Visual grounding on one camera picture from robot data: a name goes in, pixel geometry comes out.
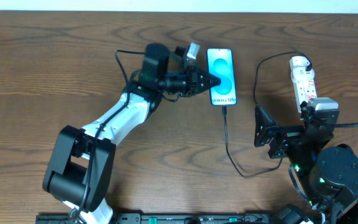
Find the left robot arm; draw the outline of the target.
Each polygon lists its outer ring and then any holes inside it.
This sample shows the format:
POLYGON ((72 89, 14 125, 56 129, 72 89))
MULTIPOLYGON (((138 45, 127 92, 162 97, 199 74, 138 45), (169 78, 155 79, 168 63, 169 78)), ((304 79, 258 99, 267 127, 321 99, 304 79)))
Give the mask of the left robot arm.
POLYGON ((82 128, 65 126, 58 134, 42 183, 43 189, 70 208, 69 223, 109 223, 108 191, 116 148, 157 109, 166 94, 198 95, 220 84, 220 78, 195 65, 200 47, 170 51, 148 44, 140 54, 142 67, 124 74, 119 101, 82 128))

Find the blue Galaxy smartphone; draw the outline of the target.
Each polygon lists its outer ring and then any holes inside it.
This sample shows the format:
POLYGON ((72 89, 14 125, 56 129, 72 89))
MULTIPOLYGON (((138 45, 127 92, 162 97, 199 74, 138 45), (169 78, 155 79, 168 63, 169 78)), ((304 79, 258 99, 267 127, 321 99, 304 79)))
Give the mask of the blue Galaxy smartphone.
POLYGON ((231 49, 208 49, 206 51, 208 72, 220 78, 221 83, 210 89, 213 106, 237 104, 236 82, 231 49))

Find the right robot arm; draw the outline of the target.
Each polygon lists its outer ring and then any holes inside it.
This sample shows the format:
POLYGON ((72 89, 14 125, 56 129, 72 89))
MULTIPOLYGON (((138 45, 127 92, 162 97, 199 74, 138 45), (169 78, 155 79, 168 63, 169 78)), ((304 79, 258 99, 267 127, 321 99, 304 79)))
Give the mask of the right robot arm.
POLYGON ((358 223, 358 157, 347 144, 327 147, 338 116, 338 109, 304 104, 302 125, 280 126, 257 105, 254 145, 268 144, 272 159, 289 159, 296 191, 326 223, 358 223))

